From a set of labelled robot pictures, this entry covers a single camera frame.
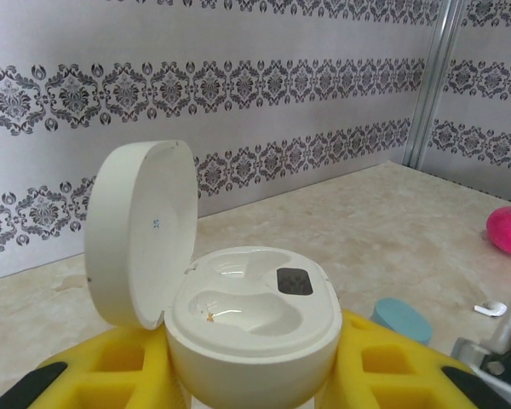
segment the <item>open lid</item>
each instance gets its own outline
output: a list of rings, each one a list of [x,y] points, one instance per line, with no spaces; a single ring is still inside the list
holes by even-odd
[[[110,324],[156,328],[189,267],[197,175],[183,141],[122,146],[106,159],[89,201],[85,269]]]

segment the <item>patterned wall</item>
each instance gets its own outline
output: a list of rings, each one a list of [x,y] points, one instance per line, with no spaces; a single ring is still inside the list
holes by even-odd
[[[511,2],[467,2],[422,170],[511,200]]]
[[[182,139],[199,214],[401,160],[439,2],[0,0],[0,276],[83,250],[100,164]]]

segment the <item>pink object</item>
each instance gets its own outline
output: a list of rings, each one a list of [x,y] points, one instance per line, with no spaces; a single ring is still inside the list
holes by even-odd
[[[511,254],[511,206],[492,212],[486,221],[486,233],[497,248]]]

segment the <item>table surface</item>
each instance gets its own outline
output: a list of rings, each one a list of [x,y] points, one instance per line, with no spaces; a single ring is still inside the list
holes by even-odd
[[[369,317],[398,297],[449,354],[497,321],[475,303],[511,298],[511,256],[482,238],[501,199],[385,163],[199,220],[195,257],[238,245],[296,251],[318,262],[343,308]],[[50,355],[110,326],[87,290],[83,256],[0,279],[0,395]]]

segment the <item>light blue lid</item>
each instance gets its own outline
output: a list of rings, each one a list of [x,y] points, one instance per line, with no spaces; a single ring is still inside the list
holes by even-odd
[[[397,298],[383,298],[375,304],[371,320],[405,337],[428,345],[432,326],[409,304]]]

